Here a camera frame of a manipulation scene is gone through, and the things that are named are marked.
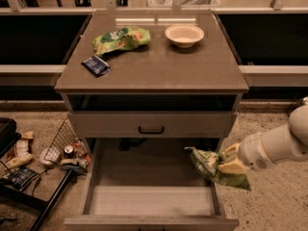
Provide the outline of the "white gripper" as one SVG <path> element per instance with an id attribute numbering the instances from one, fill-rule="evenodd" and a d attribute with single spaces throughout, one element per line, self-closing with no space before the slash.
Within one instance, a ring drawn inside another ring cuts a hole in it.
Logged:
<path id="1" fill-rule="evenodd" d="M 218 170 L 229 174 L 246 174 L 249 167 L 254 170 L 267 170 L 275 167 L 262 144 L 261 132 L 247 136 L 240 144 L 234 143 L 225 149 L 226 155 L 237 154 L 235 158 L 218 166 Z"/>

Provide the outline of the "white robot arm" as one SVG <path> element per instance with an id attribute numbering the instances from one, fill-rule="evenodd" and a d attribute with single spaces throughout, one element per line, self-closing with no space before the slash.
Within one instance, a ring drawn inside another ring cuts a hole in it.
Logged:
<path id="1" fill-rule="evenodd" d="M 218 170 L 246 174 L 249 169 L 266 170 L 285 161 L 308 159 L 308 104 L 294 109 L 286 124 L 257 132 L 225 150 L 227 159 Z"/>

